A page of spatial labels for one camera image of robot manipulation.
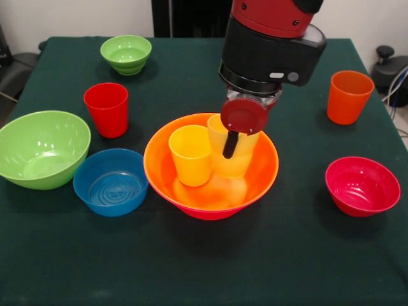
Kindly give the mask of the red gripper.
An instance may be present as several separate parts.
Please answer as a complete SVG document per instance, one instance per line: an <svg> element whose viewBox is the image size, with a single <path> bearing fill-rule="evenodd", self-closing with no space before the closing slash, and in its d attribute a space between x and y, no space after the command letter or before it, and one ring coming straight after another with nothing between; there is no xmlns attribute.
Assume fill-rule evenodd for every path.
<svg viewBox="0 0 408 306"><path fill-rule="evenodd" d="M227 99L221 108L221 122L228 130L222 155L231 159L238 143L238 133L256 134L264 129L268 123L270 110L276 101L264 105L254 99Z"/></svg>

